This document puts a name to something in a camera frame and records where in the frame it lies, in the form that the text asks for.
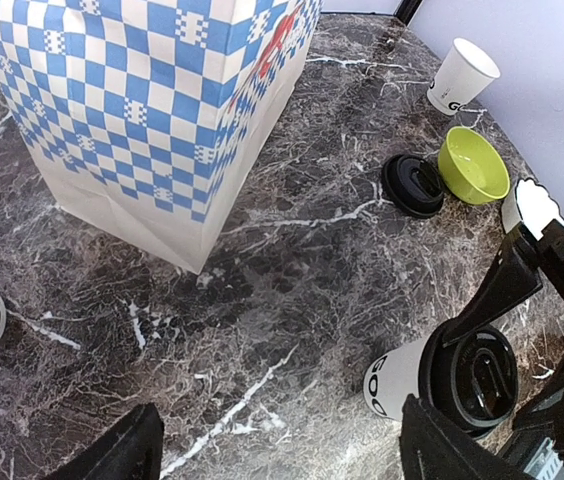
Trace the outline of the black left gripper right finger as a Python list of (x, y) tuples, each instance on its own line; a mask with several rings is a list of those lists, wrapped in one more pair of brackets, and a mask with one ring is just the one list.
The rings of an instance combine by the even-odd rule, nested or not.
[[(461, 313), (434, 337), (453, 346), (498, 319), (548, 279), (564, 300), (564, 226), (549, 224), (536, 239), (518, 224), (504, 237), (482, 284)], [(402, 408), (400, 455), (408, 479), (524, 479), (526, 473), (482, 448), (429, 395), (408, 395)], [(514, 428), (540, 430), (564, 465), (564, 356), (541, 392), (515, 416)]]

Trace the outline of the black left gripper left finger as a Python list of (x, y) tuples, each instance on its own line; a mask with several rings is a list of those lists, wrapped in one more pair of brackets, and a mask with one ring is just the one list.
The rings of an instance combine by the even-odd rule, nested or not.
[(163, 436), (157, 407), (137, 405), (46, 479), (159, 479)]

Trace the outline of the black coffee cup lid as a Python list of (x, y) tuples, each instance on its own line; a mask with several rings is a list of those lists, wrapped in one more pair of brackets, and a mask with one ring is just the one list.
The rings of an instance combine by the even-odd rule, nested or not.
[(418, 370), (418, 397), (474, 439), (489, 435), (513, 413), (518, 400), (516, 357), (507, 338), (491, 325), (448, 346), (447, 327), (428, 338)]

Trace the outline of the white paper coffee cup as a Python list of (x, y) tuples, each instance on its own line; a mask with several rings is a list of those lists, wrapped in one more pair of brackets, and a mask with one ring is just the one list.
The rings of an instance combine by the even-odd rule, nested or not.
[(401, 422), (409, 395), (427, 395), (437, 339), (433, 334), (391, 350), (374, 360), (363, 381), (364, 400), (376, 415)]

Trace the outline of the white scalloped ceramic bowl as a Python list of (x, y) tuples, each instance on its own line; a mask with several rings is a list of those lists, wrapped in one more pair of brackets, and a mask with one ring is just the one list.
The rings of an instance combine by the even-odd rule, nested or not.
[(518, 223), (523, 223), (535, 239), (540, 240), (543, 229), (552, 220), (564, 227), (558, 203), (533, 178), (519, 179), (501, 205), (501, 222), (506, 234)]

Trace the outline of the lime green bowl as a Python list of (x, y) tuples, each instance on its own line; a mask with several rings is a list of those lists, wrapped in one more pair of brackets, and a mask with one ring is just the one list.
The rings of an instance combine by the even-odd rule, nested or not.
[(499, 201), (509, 193), (509, 172), (500, 154), (470, 128), (454, 126), (447, 132), (437, 162), (448, 189), (467, 204)]

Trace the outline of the checkered blue paper bag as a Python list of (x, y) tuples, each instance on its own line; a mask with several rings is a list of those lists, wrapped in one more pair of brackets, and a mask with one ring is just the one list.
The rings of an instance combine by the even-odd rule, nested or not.
[(0, 87), (68, 213), (199, 273), (318, 1), (0, 1)]

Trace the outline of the black right frame post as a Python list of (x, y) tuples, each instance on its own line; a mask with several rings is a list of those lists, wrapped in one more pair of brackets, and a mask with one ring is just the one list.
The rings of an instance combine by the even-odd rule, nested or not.
[(417, 13), (422, 0), (401, 0), (394, 16), (408, 26)]

